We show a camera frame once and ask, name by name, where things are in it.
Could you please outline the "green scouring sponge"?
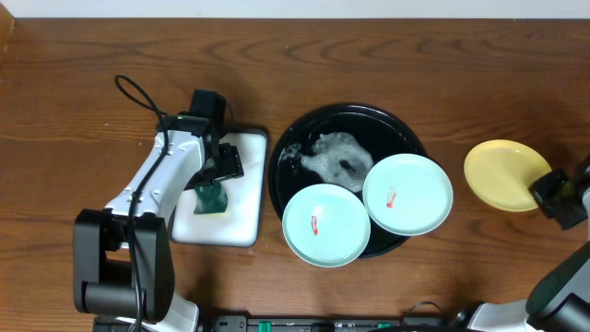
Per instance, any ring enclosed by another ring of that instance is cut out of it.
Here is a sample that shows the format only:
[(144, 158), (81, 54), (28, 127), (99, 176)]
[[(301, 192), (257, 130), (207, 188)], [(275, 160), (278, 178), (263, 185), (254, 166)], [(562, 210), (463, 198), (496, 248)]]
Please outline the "green scouring sponge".
[(196, 215), (224, 213), (228, 207), (228, 194), (221, 183), (196, 186), (195, 194)]

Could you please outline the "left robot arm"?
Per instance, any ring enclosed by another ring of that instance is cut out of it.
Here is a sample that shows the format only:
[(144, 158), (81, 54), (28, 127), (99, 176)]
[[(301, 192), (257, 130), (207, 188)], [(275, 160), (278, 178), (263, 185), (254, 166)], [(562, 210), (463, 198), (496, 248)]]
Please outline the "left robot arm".
[(222, 143), (226, 100), (197, 89), (187, 111), (160, 115), (154, 146), (125, 189), (83, 209), (73, 229), (74, 304), (131, 319), (136, 331), (195, 331), (199, 310), (175, 291), (168, 221), (181, 193), (241, 177), (238, 149)]

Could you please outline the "yellow plate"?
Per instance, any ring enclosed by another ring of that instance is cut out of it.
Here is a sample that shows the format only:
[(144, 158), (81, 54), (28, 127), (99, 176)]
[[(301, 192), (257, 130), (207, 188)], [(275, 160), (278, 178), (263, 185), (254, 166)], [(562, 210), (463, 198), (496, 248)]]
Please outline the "yellow plate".
[(464, 161), (464, 175), (474, 194), (486, 204), (510, 212), (536, 209), (528, 187), (551, 171), (534, 149), (505, 139), (474, 146)]

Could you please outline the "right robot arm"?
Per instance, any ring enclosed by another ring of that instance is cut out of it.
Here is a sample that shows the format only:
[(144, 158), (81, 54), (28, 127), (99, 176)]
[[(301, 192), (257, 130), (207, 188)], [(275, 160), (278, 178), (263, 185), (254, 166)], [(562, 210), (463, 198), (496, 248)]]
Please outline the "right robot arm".
[[(546, 217), (567, 231), (589, 219), (589, 160), (569, 176), (563, 169), (549, 172), (529, 186)], [(552, 269), (526, 300), (481, 302), (459, 312), (452, 326), (470, 331), (589, 332), (589, 244)]]

